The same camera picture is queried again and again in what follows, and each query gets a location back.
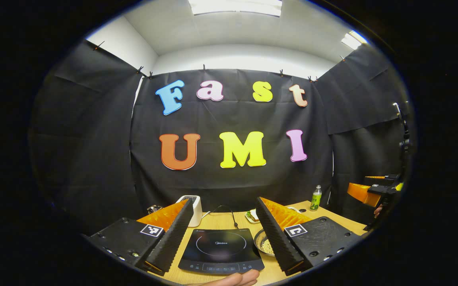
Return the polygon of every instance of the finger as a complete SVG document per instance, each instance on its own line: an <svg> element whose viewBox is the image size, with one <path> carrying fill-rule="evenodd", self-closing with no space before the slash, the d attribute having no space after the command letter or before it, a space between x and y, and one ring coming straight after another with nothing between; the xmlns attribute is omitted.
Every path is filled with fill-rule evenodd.
<svg viewBox="0 0 458 286"><path fill-rule="evenodd" d="M257 280L252 280L247 284L243 284L242 286L252 286L252 285L256 284L257 282L258 282Z"/></svg>
<svg viewBox="0 0 458 286"><path fill-rule="evenodd" d="M235 286L241 282L241 279L243 279L243 275L241 275L240 273L234 273L227 276L224 279L219 279L202 284L202 286Z"/></svg>
<svg viewBox="0 0 458 286"><path fill-rule="evenodd" d="M236 286L244 286L247 283L256 280L259 277L259 271L256 269L249 270L243 274L243 278L241 279L240 283Z"/></svg>

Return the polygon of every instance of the power cord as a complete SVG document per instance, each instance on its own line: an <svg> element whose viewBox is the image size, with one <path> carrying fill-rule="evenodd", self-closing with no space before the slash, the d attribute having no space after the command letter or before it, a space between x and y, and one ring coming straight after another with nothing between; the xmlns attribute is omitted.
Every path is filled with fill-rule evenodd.
<svg viewBox="0 0 458 286"><path fill-rule="evenodd" d="M228 209L231 211L231 214L233 215L234 226L235 226L237 229L239 229L239 228L238 228L238 223L236 223L236 220L234 219L234 213L233 213L233 210L231 210L231 208L230 208L230 207L228 207L228 206L225 206L225 205L220 205L220 206L216 207L214 210L212 210L211 212L207 212L207 213L206 213L205 215L203 215L203 216L202 216L200 219L202 219L203 217L205 217L205 216L209 215L210 213L213 213L213 212L215 212L215 211L216 211L216 210L218 210L220 207L226 207L226 208L228 208Z"/></svg>

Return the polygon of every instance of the human hand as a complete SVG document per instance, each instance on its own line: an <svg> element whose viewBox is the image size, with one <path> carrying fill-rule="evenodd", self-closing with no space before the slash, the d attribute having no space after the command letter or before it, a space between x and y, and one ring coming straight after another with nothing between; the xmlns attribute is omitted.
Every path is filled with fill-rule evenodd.
<svg viewBox="0 0 458 286"><path fill-rule="evenodd" d="M383 204L380 204L379 207L374 211L374 218L378 217L379 215L379 212L381 212L383 210Z"/></svg>
<svg viewBox="0 0 458 286"><path fill-rule="evenodd" d="M204 284L186 284L186 286L251 286L258 282L256 280L258 277L259 271L252 269L243 274L234 273L223 279Z"/></svg>

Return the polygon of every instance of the plastic bottle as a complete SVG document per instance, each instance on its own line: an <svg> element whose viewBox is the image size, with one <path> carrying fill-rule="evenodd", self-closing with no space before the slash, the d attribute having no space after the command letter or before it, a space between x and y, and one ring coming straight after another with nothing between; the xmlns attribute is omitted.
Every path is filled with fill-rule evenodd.
<svg viewBox="0 0 458 286"><path fill-rule="evenodd" d="M319 204L321 203L321 195L323 192L321 191L321 186L316 186L315 192L312 194L312 203L310 206L311 211L316 211L319 208Z"/></svg>

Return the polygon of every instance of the white toaster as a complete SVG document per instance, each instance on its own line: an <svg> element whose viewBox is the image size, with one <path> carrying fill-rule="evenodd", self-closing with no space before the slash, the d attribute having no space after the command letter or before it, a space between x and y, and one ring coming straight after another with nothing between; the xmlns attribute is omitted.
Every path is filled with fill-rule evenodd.
<svg viewBox="0 0 458 286"><path fill-rule="evenodd" d="M202 218L202 206L200 205L200 197L198 195L184 195L183 197L180 197L176 203L179 203L184 199L192 199L193 201L192 206L194 208L194 215L188 224L189 228L199 226L200 219Z"/></svg>

